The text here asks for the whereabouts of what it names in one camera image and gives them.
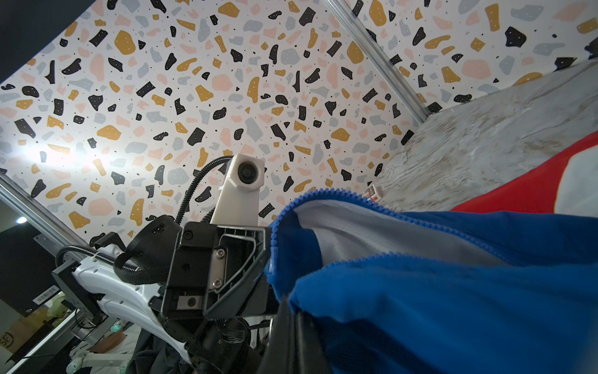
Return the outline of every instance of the red fabric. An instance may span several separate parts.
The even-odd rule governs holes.
[[[595,145],[598,145],[598,132],[586,136],[519,178],[452,210],[470,213],[554,213],[559,183],[569,159]]]

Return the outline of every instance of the blue jacket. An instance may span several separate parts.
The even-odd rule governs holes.
[[[313,191],[272,225],[277,297],[335,373],[598,372],[598,219],[395,213]]]

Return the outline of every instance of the camera lens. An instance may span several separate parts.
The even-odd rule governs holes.
[[[239,165],[239,179],[245,184],[252,184],[258,178],[258,169],[251,162],[243,162]]]

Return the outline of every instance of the blue zipper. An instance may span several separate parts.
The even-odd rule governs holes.
[[[466,240],[466,241],[470,242],[471,244],[474,244],[475,246],[481,248],[484,251],[487,251],[488,253],[498,257],[499,259],[503,260],[504,262],[506,262],[508,264],[514,264],[512,261],[506,259],[494,247],[492,247],[484,242],[481,242],[480,240],[474,238],[471,235],[462,233],[461,231],[452,229],[450,227],[442,226],[439,224],[430,223],[430,222],[426,222],[426,221],[422,221],[422,220],[417,220],[415,218],[407,217],[401,213],[398,213],[391,209],[385,208],[384,206],[381,206],[380,204],[373,202],[372,200],[365,199],[364,197],[362,197],[361,195],[359,195],[355,192],[349,192],[349,191],[340,190],[337,188],[334,188],[334,189],[321,188],[319,190],[310,191],[306,194],[303,194],[303,195],[297,197],[295,200],[293,200],[289,205],[287,205],[280,212],[280,214],[276,218],[276,221],[274,221],[274,223],[272,224],[272,234],[271,234],[271,240],[270,240],[271,258],[270,258],[270,264],[269,264],[269,270],[268,270],[269,273],[272,273],[274,271],[273,266],[275,266],[276,261],[277,261],[277,255],[278,255],[277,235],[278,235],[278,226],[280,225],[280,222],[284,219],[285,215],[289,211],[292,211],[293,209],[298,208],[300,205],[305,204],[306,202],[310,202],[310,201],[314,201],[314,200],[337,200],[337,201],[348,202],[348,203],[355,204],[355,205],[361,206],[363,208],[367,208],[369,210],[372,210],[372,211],[375,211],[375,212],[378,212],[378,213],[381,213],[384,215],[388,215],[390,217],[396,218],[396,219],[406,222],[406,223],[415,224],[418,226],[426,227],[428,229],[432,229],[432,230],[436,230],[436,231],[440,231],[440,232],[444,232],[444,233],[449,233],[451,235],[457,236],[458,238]],[[413,256],[413,255],[405,255],[402,253],[383,253],[383,254],[378,254],[375,256],[361,257],[360,259],[355,259],[355,260],[337,261],[337,262],[334,262],[334,263],[324,266],[323,269],[326,269],[326,268],[332,267],[332,266],[337,266],[342,263],[364,262],[364,261],[378,258],[381,256],[422,258],[422,257],[418,257],[418,256]]]

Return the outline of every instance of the terrazzo patterned wall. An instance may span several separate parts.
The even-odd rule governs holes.
[[[402,112],[318,1],[98,0],[2,84],[0,171],[84,239],[128,242],[244,153],[266,160],[266,225],[314,188],[363,191],[413,134]]]
[[[598,2],[347,0],[432,112],[598,56]]]

